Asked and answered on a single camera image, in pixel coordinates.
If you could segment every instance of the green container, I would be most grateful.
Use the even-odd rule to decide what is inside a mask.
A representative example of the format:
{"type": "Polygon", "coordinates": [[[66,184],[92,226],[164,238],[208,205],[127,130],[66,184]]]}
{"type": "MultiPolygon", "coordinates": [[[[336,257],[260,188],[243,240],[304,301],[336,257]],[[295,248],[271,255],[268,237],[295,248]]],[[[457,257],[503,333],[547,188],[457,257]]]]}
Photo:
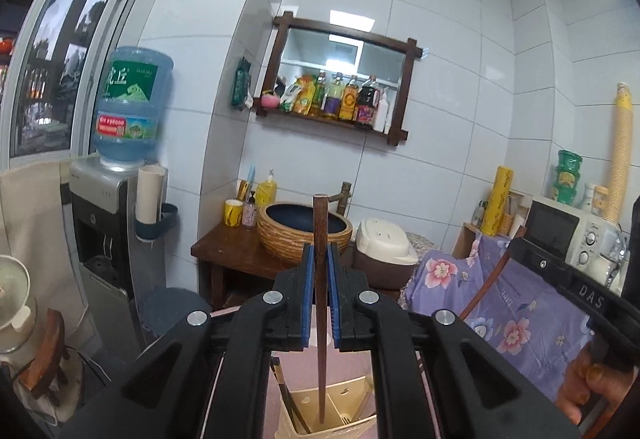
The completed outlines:
{"type": "Polygon", "coordinates": [[[572,206],[574,204],[575,192],[575,188],[564,186],[564,184],[554,184],[551,198],[562,202],[562,204],[572,206]]]}
{"type": "Polygon", "coordinates": [[[558,168],[568,172],[579,172],[582,164],[582,157],[568,150],[558,151],[558,168]]]}
{"type": "Polygon", "coordinates": [[[575,171],[569,171],[566,168],[556,166],[556,184],[561,186],[568,186],[575,190],[580,180],[580,174],[575,171]]]}

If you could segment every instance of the beige cloth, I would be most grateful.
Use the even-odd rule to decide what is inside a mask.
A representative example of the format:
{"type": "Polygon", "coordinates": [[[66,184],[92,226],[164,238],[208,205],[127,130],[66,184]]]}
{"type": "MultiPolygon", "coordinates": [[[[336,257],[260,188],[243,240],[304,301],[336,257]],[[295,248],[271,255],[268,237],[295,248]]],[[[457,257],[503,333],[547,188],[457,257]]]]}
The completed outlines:
{"type": "MultiPolygon", "coordinates": [[[[38,304],[38,319],[47,308],[65,319],[69,336],[78,324],[84,304],[66,245],[60,199],[58,162],[37,163],[0,174],[0,253],[20,260],[31,276],[31,294],[38,304]]],[[[80,347],[93,336],[89,319],[67,340],[80,347]]]]}

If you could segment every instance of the microwave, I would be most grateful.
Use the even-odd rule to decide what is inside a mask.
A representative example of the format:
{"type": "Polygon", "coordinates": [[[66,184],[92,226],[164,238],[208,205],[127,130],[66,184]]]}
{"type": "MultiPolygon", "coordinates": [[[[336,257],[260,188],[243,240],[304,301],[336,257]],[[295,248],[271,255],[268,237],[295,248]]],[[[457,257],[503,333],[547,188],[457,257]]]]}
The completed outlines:
{"type": "Polygon", "coordinates": [[[546,197],[533,197],[525,238],[605,285],[621,233],[603,218],[546,197]]]}

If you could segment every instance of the fingernail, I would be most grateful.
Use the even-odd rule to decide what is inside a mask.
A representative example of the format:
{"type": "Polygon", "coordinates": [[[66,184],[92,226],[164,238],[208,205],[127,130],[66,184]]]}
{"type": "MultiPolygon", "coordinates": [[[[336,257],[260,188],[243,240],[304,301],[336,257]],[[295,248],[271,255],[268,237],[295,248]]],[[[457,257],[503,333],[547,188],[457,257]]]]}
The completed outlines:
{"type": "Polygon", "coordinates": [[[587,371],[587,381],[597,383],[604,375],[604,367],[602,365],[592,365],[587,371]]]}

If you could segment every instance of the water bottle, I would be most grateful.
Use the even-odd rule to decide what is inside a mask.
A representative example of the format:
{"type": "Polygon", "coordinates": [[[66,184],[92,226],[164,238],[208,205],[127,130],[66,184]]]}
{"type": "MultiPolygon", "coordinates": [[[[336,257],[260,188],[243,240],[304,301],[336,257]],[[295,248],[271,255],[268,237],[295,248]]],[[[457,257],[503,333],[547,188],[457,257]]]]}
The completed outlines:
{"type": "Polygon", "coordinates": [[[94,145],[102,164],[135,168],[153,159],[174,61],[142,47],[118,47],[100,90],[94,145]]]}

